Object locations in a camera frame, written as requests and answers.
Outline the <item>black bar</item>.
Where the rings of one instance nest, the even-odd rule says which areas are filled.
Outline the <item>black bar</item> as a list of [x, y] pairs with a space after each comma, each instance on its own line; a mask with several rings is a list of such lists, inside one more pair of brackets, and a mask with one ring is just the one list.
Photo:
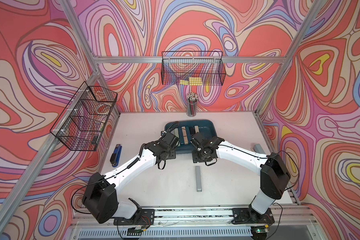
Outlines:
[[190, 134], [191, 134], [191, 135], [194, 135], [194, 134], [196, 133], [194, 127], [189, 127], [189, 129], [190, 129]]

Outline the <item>dark teal bar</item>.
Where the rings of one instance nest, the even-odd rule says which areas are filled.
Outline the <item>dark teal bar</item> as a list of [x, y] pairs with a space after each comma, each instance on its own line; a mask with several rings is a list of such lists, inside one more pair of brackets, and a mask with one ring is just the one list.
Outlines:
[[179, 132], [180, 145], [183, 145], [184, 144], [184, 137], [183, 137], [183, 133], [182, 133], [182, 128], [178, 128], [178, 132]]

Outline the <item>teal plastic storage box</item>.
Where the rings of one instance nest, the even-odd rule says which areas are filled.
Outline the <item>teal plastic storage box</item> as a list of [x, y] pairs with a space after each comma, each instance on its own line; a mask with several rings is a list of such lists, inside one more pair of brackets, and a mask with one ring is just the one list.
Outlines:
[[[199, 126], [199, 130], [205, 138], [209, 139], [214, 136], [217, 136], [214, 124], [210, 120], [187, 120], [187, 121], [179, 121], [177, 124], [175, 122], [169, 122], [165, 125], [165, 131], [170, 131], [172, 134], [175, 135], [174, 130], [176, 128], [182, 127], [194, 127]], [[180, 145], [180, 141], [178, 146], [176, 147], [176, 154], [191, 154], [194, 146], [190, 143], [187, 145]]]

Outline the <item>beige bar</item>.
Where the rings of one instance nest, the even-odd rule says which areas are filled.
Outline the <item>beige bar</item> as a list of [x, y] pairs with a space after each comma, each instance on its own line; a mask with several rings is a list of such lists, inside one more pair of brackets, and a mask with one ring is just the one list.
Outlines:
[[187, 137], [186, 127], [182, 127], [182, 134], [183, 134], [184, 145], [187, 145], [188, 144], [188, 137]]

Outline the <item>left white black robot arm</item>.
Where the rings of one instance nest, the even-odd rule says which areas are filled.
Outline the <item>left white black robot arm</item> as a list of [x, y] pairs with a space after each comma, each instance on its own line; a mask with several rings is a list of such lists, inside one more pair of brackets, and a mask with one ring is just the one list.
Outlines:
[[139, 153], [116, 168], [103, 175], [95, 173], [90, 177], [84, 187], [82, 203], [99, 224], [103, 224], [111, 218], [121, 218], [137, 223], [141, 217], [141, 207], [133, 199], [127, 201], [118, 199], [120, 192], [129, 182], [145, 170], [157, 166], [160, 163], [166, 166], [168, 159], [176, 157], [175, 148], [179, 138], [172, 131], [180, 122], [173, 122], [158, 140], [142, 144]]

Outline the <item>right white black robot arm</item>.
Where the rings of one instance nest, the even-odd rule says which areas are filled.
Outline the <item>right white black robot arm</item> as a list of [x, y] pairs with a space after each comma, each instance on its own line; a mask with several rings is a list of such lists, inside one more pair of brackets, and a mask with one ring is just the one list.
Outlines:
[[234, 213], [234, 225], [260, 224], [269, 219], [267, 211], [280, 200], [290, 182], [291, 174], [278, 153], [269, 155], [252, 152], [235, 146], [220, 137], [205, 138], [196, 133], [190, 140], [194, 146], [193, 158], [210, 166], [214, 159], [225, 159], [251, 170], [260, 176], [260, 190], [243, 213]]

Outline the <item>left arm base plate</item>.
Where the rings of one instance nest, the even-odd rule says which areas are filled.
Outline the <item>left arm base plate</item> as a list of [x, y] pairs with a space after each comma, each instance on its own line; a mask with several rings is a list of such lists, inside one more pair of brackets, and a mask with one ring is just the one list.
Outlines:
[[154, 209], [137, 210], [130, 219], [112, 217], [115, 226], [151, 226], [154, 224], [154, 218]]

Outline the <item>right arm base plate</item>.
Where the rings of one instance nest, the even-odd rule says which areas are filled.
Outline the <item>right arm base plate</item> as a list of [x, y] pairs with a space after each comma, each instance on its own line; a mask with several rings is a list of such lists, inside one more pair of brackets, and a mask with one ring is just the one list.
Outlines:
[[234, 225], [239, 224], [256, 224], [256, 225], [272, 225], [275, 223], [272, 211], [270, 208], [264, 214], [259, 214], [255, 210], [250, 208], [233, 208], [233, 220]]

